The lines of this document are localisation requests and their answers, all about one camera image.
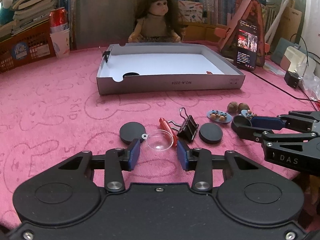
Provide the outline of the large black cap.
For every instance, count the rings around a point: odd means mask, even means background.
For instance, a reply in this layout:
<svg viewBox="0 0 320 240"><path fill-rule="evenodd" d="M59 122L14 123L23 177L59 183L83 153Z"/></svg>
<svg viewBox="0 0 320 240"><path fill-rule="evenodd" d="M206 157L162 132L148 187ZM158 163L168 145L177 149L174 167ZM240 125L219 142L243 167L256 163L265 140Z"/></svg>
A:
<svg viewBox="0 0 320 240"><path fill-rule="evenodd" d="M252 123L248 118L244 117L243 115L236 115L232 120L231 128L235 133L237 133L238 129L241 126L251 127Z"/></svg>

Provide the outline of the brown chestnut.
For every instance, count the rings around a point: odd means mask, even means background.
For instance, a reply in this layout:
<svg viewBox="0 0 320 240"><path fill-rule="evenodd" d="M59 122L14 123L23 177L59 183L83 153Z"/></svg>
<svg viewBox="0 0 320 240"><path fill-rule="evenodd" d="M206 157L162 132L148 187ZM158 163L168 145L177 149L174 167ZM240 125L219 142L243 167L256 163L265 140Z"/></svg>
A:
<svg viewBox="0 0 320 240"><path fill-rule="evenodd" d="M239 103L238 104L238 112L241 113L242 110L250 110L250 107L246 103Z"/></svg>
<svg viewBox="0 0 320 240"><path fill-rule="evenodd" d="M238 111L238 103L235 101L232 101L227 106L227 112L228 113L236 113Z"/></svg>

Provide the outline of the black round lid disc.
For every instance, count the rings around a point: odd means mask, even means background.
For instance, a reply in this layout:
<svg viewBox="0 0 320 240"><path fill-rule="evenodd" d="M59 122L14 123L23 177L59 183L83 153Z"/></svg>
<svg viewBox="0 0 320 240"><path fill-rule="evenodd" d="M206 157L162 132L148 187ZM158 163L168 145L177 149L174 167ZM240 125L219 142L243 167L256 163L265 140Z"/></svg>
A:
<svg viewBox="0 0 320 240"><path fill-rule="evenodd" d="M207 144L218 144L223 137L223 131L216 124L206 123L200 127L199 136Z"/></svg>

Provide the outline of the blue bear hair clip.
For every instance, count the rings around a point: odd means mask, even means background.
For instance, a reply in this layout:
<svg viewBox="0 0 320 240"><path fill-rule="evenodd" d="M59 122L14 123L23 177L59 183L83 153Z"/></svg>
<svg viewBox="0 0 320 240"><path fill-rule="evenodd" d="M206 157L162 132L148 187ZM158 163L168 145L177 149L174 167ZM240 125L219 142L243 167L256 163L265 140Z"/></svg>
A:
<svg viewBox="0 0 320 240"><path fill-rule="evenodd" d="M224 111L210 110L207 112L207 118L211 121L227 124L233 120L233 117Z"/></svg>

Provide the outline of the large black binder clip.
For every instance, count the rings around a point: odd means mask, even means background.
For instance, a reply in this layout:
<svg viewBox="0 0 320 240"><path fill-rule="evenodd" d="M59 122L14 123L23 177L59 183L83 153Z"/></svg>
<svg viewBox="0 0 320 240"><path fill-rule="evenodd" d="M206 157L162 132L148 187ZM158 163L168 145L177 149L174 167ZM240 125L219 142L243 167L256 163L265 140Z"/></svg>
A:
<svg viewBox="0 0 320 240"><path fill-rule="evenodd" d="M185 107L181 107L180 117L183 119L181 124L174 122L173 120L168 121L170 128L177 132L177 137L188 143L192 143L199 124L196 123L192 115L187 114Z"/></svg>

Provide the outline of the clear suction cup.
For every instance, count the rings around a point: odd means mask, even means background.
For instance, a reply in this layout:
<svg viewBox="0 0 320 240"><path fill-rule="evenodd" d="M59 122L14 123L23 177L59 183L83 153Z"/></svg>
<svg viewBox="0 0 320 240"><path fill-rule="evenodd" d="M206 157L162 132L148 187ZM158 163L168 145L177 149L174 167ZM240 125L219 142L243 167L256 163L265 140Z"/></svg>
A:
<svg viewBox="0 0 320 240"><path fill-rule="evenodd" d="M173 136L162 129L154 130L151 133L142 134L142 139L146 142L147 146L154 151L166 151L173 146Z"/></svg>

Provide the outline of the short red crayon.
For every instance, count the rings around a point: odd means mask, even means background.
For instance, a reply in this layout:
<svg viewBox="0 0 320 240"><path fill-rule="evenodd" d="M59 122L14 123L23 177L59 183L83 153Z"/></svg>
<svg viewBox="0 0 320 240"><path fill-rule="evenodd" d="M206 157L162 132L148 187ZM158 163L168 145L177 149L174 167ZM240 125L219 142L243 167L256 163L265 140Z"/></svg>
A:
<svg viewBox="0 0 320 240"><path fill-rule="evenodd" d="M160 118L159 119L159 125L160 125L161 129L169 132L172 135L172 137L173 137L173 146L176 147L177 146L177 136L173 132L173 129L170 127L170 125L167 122L167 120L165 120L164 118Z"/></svg>

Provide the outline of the black power adapter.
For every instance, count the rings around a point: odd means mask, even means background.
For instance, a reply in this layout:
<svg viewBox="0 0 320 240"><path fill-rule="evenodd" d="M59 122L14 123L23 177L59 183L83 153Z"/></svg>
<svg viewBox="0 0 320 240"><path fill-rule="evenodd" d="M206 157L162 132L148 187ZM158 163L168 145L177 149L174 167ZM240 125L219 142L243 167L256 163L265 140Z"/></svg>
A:
<svg viewBox="0 0 320 240"><path fill-rule="evenodd" d="M287 71L284 80L289 87L297 88L301 81L301 77L296 72Z"/></svg>

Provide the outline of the black smartphone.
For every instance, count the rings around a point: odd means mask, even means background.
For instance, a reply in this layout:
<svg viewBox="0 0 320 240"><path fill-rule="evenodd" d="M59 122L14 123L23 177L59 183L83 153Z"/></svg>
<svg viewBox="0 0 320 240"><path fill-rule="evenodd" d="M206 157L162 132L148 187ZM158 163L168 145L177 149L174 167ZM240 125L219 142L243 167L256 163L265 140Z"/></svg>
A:
<svg viewBox="0 0 320 240"><path fill-rule="evenodd" d="M239 20L235 38L235 64L247 71L255 70L258 51L257 27L245 20Z"/></svg>

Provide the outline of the pink towel mat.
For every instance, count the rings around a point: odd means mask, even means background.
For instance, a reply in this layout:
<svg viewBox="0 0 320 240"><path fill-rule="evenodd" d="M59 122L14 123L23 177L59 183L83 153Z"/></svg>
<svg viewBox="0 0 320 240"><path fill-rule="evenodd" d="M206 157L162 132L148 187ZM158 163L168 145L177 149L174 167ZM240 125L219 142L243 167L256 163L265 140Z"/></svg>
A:
<svg viewBox="0 0 320 240"><path fill-rule="evenodd" d="M72 52L1 74L1 224L20 220L12 194L21 182L82 151L103 154L123 147L120 127L140 122L148 132L160 118L180 122L185 107L198 124L211 109L224 111L232 102L246 103L262 116L291 110L312 111L305 94L281 76L258 68L236 90L171 91L100 96L96 75L99 49Z"/></svg>

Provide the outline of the grey cardboard box tray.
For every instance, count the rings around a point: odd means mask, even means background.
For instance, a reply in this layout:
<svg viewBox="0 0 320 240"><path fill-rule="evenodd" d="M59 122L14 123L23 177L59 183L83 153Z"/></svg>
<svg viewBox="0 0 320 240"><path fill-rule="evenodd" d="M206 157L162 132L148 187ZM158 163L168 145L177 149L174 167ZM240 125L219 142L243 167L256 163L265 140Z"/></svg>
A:
<svg viewBox="0 0 320 240"><path fill-rule="evenodd" d="M245 75L200 44L112 44L97 72L100 95L179 90L239 89Z"/></svg>

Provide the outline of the small black binder clip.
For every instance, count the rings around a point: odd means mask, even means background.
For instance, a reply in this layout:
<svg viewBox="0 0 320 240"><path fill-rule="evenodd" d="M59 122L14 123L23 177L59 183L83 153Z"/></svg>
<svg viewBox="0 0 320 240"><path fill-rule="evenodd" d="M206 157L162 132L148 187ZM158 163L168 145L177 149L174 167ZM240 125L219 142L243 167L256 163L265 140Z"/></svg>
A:
<svg viewBox="0 0 320 240"><path fill-rule="evenodd" d="M108 59L111 55L111 51L114 48L113 45L109 46L106 50L103 50L103 48L101 46L99 46L99 50L102 54L102 58L105 60L105 63L108 63Z"/></svg>

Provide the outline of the pink triangular phone stand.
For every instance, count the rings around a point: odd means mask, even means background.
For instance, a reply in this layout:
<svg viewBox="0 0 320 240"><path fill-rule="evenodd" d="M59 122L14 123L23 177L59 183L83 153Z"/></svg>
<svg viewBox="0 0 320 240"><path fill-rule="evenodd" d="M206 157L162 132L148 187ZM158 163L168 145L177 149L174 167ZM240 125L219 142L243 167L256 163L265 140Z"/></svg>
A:
<svg viewBox="0 0 320 240"><path fill-rule="evenodd" d="M239 49L246 49L257 57L257 66L264 65L265 53L270 46L265 43L263 16L258 0L242 0L227 27L215 28L214 34L220 38L218 48L222 56L235 59Z"/></svg>

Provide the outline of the colourful stationery box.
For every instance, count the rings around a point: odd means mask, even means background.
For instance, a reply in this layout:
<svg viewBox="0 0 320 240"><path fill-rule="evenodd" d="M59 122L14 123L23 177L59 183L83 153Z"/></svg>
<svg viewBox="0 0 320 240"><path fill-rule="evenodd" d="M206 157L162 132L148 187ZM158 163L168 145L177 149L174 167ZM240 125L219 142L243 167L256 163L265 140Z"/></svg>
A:
<svg viewBox="0 0 320 240"><path fill-rule="evenodd" d="M203 22L203 4L192 1L178 1L183 22Z"/></svg>

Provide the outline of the white paper cup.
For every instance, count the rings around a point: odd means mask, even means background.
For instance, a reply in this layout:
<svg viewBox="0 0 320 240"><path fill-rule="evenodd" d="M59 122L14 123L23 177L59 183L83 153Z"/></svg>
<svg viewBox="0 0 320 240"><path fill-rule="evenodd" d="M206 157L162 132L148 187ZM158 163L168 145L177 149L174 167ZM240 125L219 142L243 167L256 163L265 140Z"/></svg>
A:
<svg viewBox="0 0 320 240"><path fill-rule="evenodd" d="M61 59L70 53L69 29L50 34L56 57Z"/></svg>

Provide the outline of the brown haired doll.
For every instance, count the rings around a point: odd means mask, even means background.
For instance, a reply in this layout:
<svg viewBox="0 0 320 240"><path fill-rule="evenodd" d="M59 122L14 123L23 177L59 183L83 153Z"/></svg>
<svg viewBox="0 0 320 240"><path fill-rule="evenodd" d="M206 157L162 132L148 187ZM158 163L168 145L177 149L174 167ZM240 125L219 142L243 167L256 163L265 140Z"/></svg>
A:
<svg viewBox="0 0 320 240"><path fill-rule="evenodd" d="M182 41L182 14L174 0L138 0L129 43Z"/></svg>

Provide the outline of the red plastic basket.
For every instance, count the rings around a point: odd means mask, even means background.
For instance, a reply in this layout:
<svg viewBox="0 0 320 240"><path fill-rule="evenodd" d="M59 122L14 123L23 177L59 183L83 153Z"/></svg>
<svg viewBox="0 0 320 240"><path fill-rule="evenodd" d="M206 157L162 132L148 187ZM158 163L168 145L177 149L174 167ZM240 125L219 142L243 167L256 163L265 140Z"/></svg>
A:
<svg viewBox="0 0 320 240"><path fill-rule="evenodd" d="M42 59L55 57L46 20L19 34L1 41L1 73Z"/></svg>

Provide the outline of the red soda can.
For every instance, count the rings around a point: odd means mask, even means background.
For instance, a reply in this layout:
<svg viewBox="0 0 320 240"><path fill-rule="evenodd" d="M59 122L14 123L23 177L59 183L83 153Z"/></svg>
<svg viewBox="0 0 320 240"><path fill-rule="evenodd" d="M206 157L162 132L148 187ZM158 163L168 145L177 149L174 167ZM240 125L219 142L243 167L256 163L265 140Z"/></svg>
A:
<svg viewBox="0 0 320 240"><path fill-rule="evenodd" d="M49 14L50 32L58 33L68 29L67 10L64 7L52 10Z"/></svg>

